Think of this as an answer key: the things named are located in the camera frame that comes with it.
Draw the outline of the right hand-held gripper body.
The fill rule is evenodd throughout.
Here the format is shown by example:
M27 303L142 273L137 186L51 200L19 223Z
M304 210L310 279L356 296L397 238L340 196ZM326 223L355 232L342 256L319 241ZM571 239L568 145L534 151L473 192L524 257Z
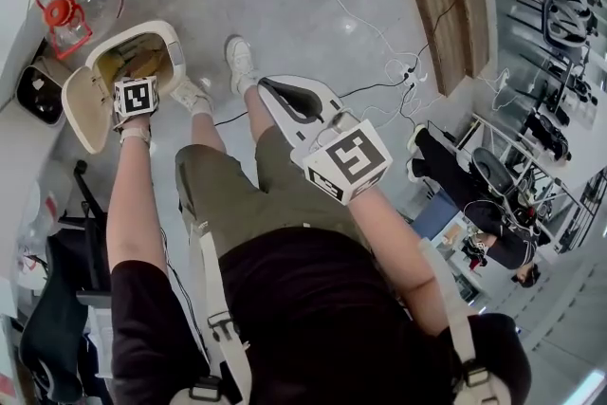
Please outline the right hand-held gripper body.
M393 163L369 120L359 120L325 83L264 77L261 100L291 146L305 179L342 205L378 184Z

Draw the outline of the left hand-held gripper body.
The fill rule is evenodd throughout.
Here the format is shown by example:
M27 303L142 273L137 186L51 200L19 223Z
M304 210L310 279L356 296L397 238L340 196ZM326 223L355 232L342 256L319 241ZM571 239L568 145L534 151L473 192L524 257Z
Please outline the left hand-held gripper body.
M114 83L114 109L121 118L151 115L159 105L156 76L122 78Z

